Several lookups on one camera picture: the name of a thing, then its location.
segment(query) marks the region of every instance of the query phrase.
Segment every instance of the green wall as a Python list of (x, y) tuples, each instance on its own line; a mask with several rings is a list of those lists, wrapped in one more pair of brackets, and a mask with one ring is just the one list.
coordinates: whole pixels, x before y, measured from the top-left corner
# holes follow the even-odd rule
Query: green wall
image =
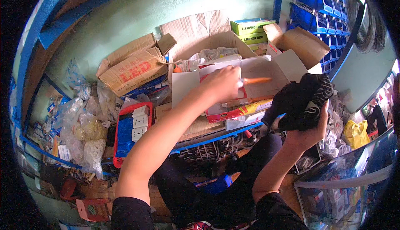
[[(53, 81), (68, 95), (66, 68), (75, 59), (82, 74), (96, 80), (101, 60), (117, 48), (175, 19), (210, 10), (227, 9), (231, 20), (272, 18), (274, 0), (111, 0), (84, 17), (64, 40), (46, 68)], [(39, 95), (40, 104), (48, 98)], [(35, 106), (33, 118), (43, 117), (43, 107)]]

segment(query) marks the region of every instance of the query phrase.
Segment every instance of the hand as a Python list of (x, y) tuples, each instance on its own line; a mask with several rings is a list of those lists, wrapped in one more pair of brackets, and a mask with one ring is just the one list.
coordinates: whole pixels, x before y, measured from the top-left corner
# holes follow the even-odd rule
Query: hand
[(321, 108), (320, 120), (317, 127), (308, 129), (306, 131), (287, 131), (286, 140), (283, 147), (290, 147), (293, 150), (304, 152), (310, 147), (314, 146), (317, 142), (322, 140), (326, 134), (328, 107), (329, 100)]
[(239, 66), (232, 65), (218, 69), (201, 82), (197, 91), (203, 92), (213, 104), (236, 99), (241, 71)]

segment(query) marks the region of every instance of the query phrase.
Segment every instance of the glass display case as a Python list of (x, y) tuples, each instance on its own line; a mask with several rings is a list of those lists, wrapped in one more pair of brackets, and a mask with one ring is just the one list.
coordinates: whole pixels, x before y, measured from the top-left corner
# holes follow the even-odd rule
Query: glass display case
[(348, 154), (317, 165), (294, 183), (310, 229), (358, 229), (389, 177), (397, 152), (393, 128)]

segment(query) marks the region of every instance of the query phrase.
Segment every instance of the red container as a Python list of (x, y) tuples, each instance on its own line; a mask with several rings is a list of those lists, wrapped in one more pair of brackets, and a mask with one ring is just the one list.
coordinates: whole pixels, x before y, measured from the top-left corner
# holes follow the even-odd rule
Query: red container
[(150, 128), (152, 125), (152, 115), (153, 115), (153, 103), (151, 102), (145, 102), (145, 103), (137, 103), (137, 104), (133, 104), (129, 107), (126, 107), (124, 109), (122, 109), (118, 115), (118, 121), (117, 121), (117, 127), (116, 127), (116, 131), (115, 131), (115, 141), (114, 141), (114, 166), (117, 168), (121, 168), (122, 163), (124, 162), (125, 158), (121, 158), (121, 157), (115, 157), (117, 150), (118, 150), (118, 123), (119, 123), (119, 116), (123, 116), (125, 114), (131, 114), (133, 113), (133, 110), (137, 109), (138, 107), (142, 107), (142, 106), (147, 106), (149, 107), (149, 125), (148, 127)]

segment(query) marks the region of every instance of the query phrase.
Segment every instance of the black t-shirt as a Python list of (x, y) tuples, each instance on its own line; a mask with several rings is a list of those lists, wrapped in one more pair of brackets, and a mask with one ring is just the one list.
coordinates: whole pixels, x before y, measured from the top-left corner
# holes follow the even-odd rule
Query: black t-shirt
[[(119, 197), (114, 200), (113, 229), (154, 229), (150, 206), (139, 199)], [(269, 193), (256, 205), (257, 220), (227, 229), (308, 229), (299, 216), (283, 201), (279, 193)], [(188, 224), (186, 229), (213, 229), (212, 222)]]

